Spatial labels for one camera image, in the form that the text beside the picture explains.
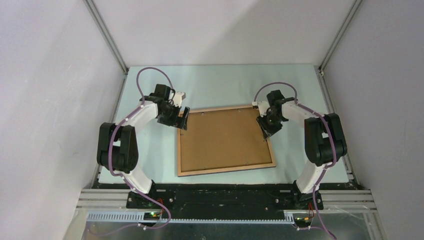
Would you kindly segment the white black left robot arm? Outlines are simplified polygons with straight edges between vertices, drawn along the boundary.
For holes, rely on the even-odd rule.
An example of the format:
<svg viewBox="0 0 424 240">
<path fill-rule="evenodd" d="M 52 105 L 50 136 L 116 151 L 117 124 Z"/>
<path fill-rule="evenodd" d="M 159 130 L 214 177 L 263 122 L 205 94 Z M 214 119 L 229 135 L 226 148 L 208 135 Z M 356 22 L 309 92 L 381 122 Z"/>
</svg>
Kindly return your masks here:
<svg viewBox="0 0 424 240">
<path fill-rule="evenodd" d="M 140 193 L 138 201 L 145 208 L 156 206 L 158 194 L 151 190 L 153 180 L 138 165 L 137 133 L 152 120 L 186 130 L 190 108 L 182 107 L 185 98 L 185 92 L 157 84 L 154 92 L 143 95 L 135 109 L 122 120 L 104 122 L 99 127 L 97 163 L 114 177 L 122 178 L 133 192 Z"/>
</svg>

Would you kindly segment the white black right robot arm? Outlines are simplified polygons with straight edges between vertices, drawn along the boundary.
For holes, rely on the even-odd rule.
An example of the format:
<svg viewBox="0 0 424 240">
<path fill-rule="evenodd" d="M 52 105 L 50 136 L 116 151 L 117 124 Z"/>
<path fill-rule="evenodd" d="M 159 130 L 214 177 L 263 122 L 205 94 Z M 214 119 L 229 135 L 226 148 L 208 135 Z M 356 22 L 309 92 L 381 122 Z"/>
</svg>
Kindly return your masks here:
<svg viewBox="0 0 424 240">
<path fill-rule="evenodd" d="M 287 121 L 297 123 L 304 130 L 304 150 L 308 161 L 294 183 L 298 191 L 290 196 L 295 208 L 304 209 L 311 202 L 309 193 L 318 190 L 326 170 L 347 154 L 340 117 L 335 113 L 314 111 L 294 97 L 284 97 L 280 90 L 273 90 L 266 97 L 266 101 L 252 102 L 253 108 L 259 111 L 256 121 L 264 139 L 280 131 Z"/>
</svg>

